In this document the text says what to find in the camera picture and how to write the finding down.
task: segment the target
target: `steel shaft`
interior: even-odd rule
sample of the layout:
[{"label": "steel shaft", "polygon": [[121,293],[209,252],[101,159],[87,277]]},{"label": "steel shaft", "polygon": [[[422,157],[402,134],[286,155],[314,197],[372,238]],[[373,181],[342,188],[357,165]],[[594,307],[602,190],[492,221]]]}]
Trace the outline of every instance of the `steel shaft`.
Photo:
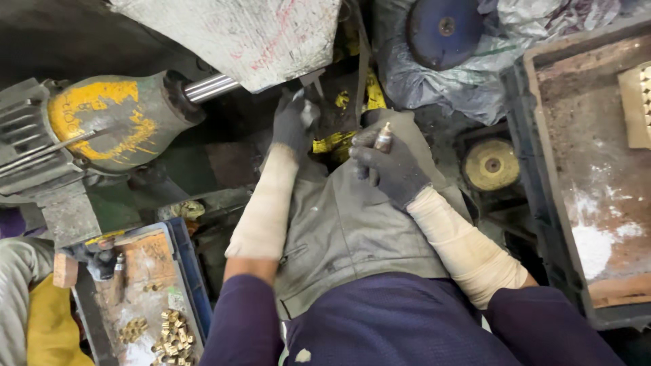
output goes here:
[{"label": "steel shaft", "polygon": [[193,103],[203,103],[233,89],[240,87],[240,83],[224,74],[215,74],[203,80],[188,84],[184,92],[187,99]]}]

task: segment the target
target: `yellow cloth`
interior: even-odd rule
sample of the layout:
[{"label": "yellow cloth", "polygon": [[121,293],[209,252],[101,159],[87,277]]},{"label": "yellow cloth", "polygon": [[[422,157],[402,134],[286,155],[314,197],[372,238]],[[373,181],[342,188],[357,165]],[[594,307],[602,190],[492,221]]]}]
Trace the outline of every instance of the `yellow cloth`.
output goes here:
[{"label": "yellow cloth", "polygon": [[70,289],[52,284],[49,274],[29,293],[28,366],[93,366],[79,348],[79,328],[70,314]]}]

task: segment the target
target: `gray sleeve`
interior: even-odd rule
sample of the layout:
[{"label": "gray sleeve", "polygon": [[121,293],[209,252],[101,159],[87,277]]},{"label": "gray sleeve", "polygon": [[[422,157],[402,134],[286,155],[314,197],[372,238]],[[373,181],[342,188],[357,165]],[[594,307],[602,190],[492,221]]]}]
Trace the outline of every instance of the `gray sleeve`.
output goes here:
[{"label": "gray sleeve", "polygon": [[54,246],[37,238],[0,240],[0,365],[27,364],[29,290],[52,272]]}]

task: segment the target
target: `worker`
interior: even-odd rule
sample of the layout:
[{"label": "worker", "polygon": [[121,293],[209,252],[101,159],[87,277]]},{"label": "worker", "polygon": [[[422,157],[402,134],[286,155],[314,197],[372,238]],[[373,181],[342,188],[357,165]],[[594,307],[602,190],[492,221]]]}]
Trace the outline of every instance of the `worker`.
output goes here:
[{"label": "worker", "polygon": [[[284,348],[288,365],[623,365],[468,222],[412,112],[368,112],[351,159],[321,178],[307,159],[315,115],[304,98],[279,105],[200,366],[277,365]],[[388,154],[371,147],[386,122]]]},{"label": "worker", "polygon": [[0,365],[92,366],[79,347],[70,289],[53,285],[54,243],[0,240]]}]

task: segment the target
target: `wooden block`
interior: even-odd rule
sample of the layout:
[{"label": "wooden block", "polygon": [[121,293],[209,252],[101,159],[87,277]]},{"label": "wooden block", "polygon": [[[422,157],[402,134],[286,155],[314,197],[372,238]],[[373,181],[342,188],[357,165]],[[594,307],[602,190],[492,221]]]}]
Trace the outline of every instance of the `wooden block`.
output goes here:
[{"label": "wooden block", "polygon": [[77,283],[77,270],[79,263],[63,253],[54,254],[54,278],[52,283],[56,287],[69,289]]}]

